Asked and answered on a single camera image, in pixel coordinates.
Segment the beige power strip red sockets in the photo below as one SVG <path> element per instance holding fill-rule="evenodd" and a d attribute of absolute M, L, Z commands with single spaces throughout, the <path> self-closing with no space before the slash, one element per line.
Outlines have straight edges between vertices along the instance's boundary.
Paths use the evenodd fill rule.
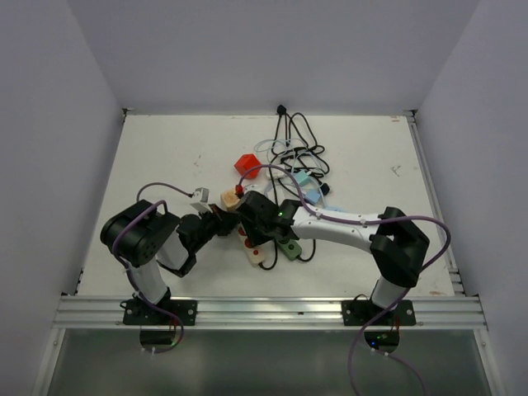
<path fill-rule="evenodd" d="M 252 266 L 259 266 L 260 264 L 265 263 L 267 259 L 266 253 L 260 247 L 254 247 L 251 244 L 244 228 L 241 225 L 238 226 L 238 238 L 242 243 L 243 251 L 247 256 L 247 259 Z"/>

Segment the beige wooden cube adapter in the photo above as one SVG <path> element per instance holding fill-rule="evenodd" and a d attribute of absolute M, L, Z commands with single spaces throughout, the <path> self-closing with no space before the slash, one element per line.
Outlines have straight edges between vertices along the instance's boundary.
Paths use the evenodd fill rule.
<path fill-rule="evenodd" d="M 232 188 L 220 194 L 220 201 L 225 210 L 233 211 L 240 201 L 240 198 L 236 193 L 236 189 Z"/>

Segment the green power strip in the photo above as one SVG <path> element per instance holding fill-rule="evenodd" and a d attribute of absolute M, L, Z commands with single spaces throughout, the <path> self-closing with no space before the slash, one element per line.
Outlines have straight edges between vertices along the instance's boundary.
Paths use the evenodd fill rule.
<path fill-rule="evenodd" d="M 302 254 L 302 247 L 294 239 L 278 242 L 277 247 L 289 261 L 297 260 Z"/>

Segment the light blue USB charger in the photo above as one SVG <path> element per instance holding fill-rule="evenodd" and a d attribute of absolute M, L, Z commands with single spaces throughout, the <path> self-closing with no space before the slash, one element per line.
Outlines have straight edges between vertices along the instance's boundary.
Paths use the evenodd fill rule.
<path fill-rule="evenodd" d="M 316 190 L 308 190 L 304 194 L 304 199 L 311 205 L 316 205 L 321 200 L 321 194 Z"/>

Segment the light teal charger green strip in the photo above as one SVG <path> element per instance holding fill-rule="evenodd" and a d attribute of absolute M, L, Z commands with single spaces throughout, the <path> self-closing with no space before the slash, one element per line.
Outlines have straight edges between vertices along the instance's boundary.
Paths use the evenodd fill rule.
<path fill-rule="evenodd" d="M 310 182 L 310 175 L 301 170 L 294 174 L 294 179 L 300 186 L 305 186 Z"/>

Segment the red cube adapter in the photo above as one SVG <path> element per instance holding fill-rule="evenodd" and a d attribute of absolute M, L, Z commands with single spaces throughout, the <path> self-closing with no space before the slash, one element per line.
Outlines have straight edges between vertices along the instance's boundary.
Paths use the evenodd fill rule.
<path fill-rule="evenodd" d="M 253 153 L 246 153 L 233 166 L 241 176 L 247 174 L 247 179 L 255 179 L 260 171 L 261 165 L 261 162 Z"/>

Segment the round light blue socket hub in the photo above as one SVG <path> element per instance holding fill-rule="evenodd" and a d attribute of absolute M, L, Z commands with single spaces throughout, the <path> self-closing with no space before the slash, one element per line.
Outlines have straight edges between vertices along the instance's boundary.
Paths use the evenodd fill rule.
<path fill-rule="evenodd" d="M 335 212 L 346 212 L 343 208 L 338 207 L 338 206 L 332 206 L 332 205 L 326 206 L 325 209 L 330 210 L 330 211 L 335 211 Z"/>

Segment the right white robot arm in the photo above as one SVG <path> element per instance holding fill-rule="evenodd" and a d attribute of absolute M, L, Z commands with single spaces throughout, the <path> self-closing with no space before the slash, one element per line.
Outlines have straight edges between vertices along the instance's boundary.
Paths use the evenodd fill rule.
<path fill-rule="evenodd" d="M 323 240 L 371 254 L 380 277 L 367 313 L 380 324 L 396 315 L 403 294 L 416 286 L 430 246 L 423 231 L 394 207 L 386 207 L 382 214 L 348 214 L 299 200 L 276 205 L 262 193 L 250 191 L 237 203 L 235 213 L 266 240 Z"/>

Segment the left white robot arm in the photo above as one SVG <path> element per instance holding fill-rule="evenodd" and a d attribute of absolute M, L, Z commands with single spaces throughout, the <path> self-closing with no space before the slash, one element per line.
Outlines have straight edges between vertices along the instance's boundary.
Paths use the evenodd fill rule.
<path fill-rule="evenodd" d="M 172 312 L 167 300 L 170 290 L 160 270 L 186 276 L 196 264 L 197 253 L 212 238 L 228 236 L 237 226 L 238 216 L 217 205 L 178 217 L 163 200 L 140 200 L 108 219 L 100 240 L 124 267 L 134 296 L 144 302 L 144 317 L 160 324 Z"/>

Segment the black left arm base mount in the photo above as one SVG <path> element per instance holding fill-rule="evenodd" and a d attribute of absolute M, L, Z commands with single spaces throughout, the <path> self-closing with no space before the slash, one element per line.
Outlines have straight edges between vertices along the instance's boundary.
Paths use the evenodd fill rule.
<path fill-rule="evenodd" d="M 194 326 L 196 322 L 197 301 L 194 299 L 173 299 L 167 290 L 155 308 L 147 305 L 140 297 L 120 302 L 125 311 L 123 324 L 130 326 L 165 326 L 181 323 Z"/>

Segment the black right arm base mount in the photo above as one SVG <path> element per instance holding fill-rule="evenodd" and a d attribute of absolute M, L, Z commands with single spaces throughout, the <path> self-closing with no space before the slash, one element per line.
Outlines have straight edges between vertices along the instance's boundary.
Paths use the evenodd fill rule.
<path fill-rule="evenodd" d="M 379 280 L 370 297 L 346 299 L 341 302 L 342 322 L 346 327 L 413 326 L 417 323 L 413 302 L 405 299 L 409 288 Z"/>

